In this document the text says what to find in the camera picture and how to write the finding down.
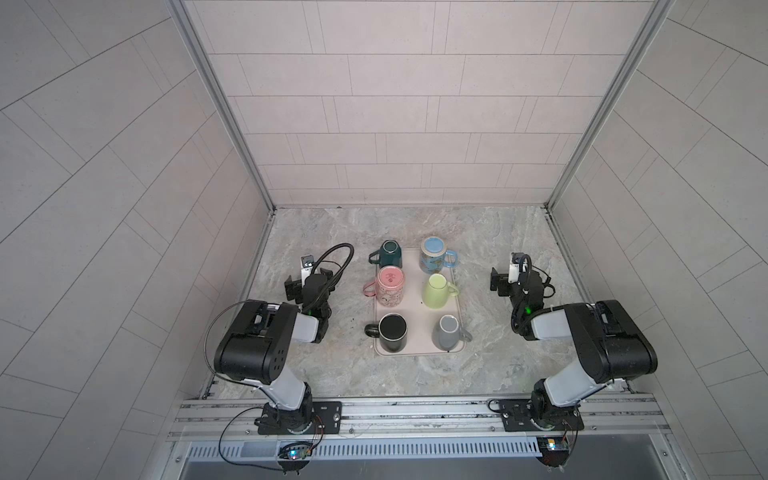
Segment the dark green mug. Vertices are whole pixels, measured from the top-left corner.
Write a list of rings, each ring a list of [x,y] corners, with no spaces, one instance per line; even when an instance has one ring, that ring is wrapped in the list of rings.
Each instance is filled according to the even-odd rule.
[[[402,249],[396,240],[385,240],[378,250],[372,252],[368,257],[368,262],[377,265],[379,268],[394,266],[401,268]]]

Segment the blue butterfly mug yellow inside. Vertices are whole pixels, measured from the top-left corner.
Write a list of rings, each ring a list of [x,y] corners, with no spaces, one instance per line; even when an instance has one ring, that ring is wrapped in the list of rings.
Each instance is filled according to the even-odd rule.
[[[440,273],[445,268],[454,268],[457,263],[458,254],[448,249],[441,238],[430,236],[422,241],[419,266],[423,272]]]

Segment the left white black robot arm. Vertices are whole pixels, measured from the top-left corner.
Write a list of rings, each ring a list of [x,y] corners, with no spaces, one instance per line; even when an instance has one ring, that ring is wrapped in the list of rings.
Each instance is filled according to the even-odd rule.
[[[311,387],[287,366],[293,343],[320,343],[329,326],[328,303],[339,275],[327,269],[306,279],[287,278],[287,300],[247,300],[213,356],[214,372],[260,389],[268,402],[258,419],[258,432],[303,434],[314,422]]]

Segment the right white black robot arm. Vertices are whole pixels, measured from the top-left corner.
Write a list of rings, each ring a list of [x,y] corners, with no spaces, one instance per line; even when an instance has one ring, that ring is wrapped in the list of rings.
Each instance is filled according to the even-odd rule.
[[[498,402],[498,412],[526,418],[543,431],[579,431],[582,400],[615,380],[651,374],[658,357],[651,343],[617,300],[544,305],[549,284],[523,263],[507,274],[490,273],[490,290],[513,307],[511,328],[527,341],[570,339],[576,359],[558,373],[537,381],[524,408]]]

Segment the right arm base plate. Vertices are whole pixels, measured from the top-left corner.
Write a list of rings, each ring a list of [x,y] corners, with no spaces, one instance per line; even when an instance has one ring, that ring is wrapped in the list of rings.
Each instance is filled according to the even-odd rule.
[[[544,400],[500,399],[490,409],[500,415],[506,432],[581,431],[584,422],[576,406],[556,407]]]

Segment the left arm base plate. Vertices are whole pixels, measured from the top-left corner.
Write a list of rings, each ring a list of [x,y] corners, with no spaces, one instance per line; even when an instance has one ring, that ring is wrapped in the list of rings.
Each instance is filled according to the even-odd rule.
[[[304,435],[323,430],[338,434],[342,404],[332,401],[303,403],[297,410],[285,410],[265,404],[254,421],[259,435]]]

